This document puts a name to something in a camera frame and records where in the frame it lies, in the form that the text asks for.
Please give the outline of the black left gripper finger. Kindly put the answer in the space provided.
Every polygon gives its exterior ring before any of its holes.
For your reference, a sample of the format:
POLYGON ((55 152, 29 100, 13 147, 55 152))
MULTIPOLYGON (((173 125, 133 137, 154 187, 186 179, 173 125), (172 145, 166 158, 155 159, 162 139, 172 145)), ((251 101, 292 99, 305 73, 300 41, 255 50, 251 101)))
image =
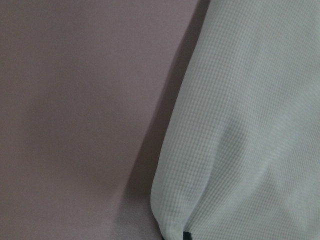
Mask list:
POLYGON ((183 232, 183 240, 192 240, 192 234, 188 231, 183 232))

